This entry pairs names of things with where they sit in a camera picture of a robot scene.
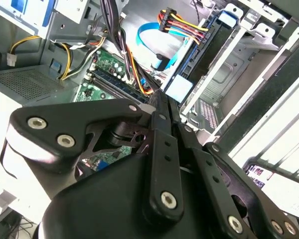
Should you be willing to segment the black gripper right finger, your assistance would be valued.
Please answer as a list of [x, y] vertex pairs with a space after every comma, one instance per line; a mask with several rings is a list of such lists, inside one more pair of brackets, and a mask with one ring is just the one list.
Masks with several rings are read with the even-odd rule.
[[176, 101], [168, 99], [181, 162], [202, 187], [214, 239], [299, 239], [299, 230], [248, 175], [215, 143], [201, 145], [180, 121]]

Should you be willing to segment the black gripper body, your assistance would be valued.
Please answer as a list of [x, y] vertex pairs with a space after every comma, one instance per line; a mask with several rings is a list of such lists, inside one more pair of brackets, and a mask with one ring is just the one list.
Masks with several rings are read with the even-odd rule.
[[229, 239], [194, 175], [181, 170], [184, 215], [174, 225], [143, 213], [144, 156], [128, 156], [59, 192], [39, 226], [41, 239]]

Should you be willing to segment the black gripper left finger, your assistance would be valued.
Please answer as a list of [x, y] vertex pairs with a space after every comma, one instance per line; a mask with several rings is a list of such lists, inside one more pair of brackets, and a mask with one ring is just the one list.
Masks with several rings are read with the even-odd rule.
[[128, 156], [148, 161], [144, 216], [179, 221], [184, 205], [169, 98], [156, 92], [150, 99], [152, 113], [129, 99], [21, 108], [10, 116], [6, 141], [17, 154], [58, 174], [73, 170], [80, 159], [129, 146]]

